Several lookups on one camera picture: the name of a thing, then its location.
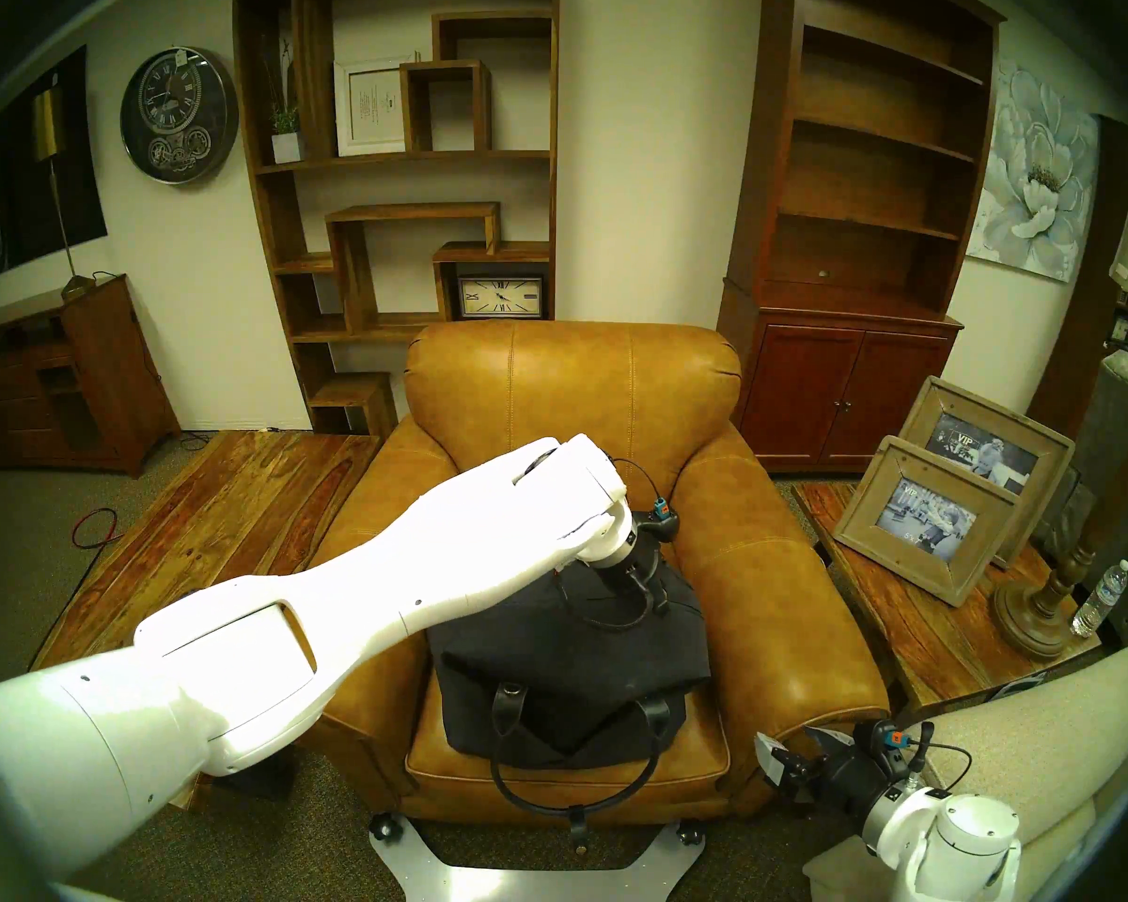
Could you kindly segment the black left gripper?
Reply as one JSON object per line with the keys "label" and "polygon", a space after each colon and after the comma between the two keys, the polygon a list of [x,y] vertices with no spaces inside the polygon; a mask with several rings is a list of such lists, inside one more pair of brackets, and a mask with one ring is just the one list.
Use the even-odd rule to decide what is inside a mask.
{"label": "black left gripper", "polygon": [[647,601],[652,614],[667,614],[675,581],[661,576],[658,539],[628,539],[617,554],[590,561],[603,594],[615,601]]}

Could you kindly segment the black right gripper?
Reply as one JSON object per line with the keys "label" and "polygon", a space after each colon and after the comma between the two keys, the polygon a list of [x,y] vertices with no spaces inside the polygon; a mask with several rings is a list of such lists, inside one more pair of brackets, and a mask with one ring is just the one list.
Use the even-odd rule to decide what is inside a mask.
{"label": "black right gripper", "polygon": [[804,725],[803,731],[823,754],[808,760],[776,739],[755,733],[755,755],[766,782],[782,795],[802,795],[805,805],[834,810],[845,817],[869,817],[891,782],[890,750],[861,750],[841,729]]}

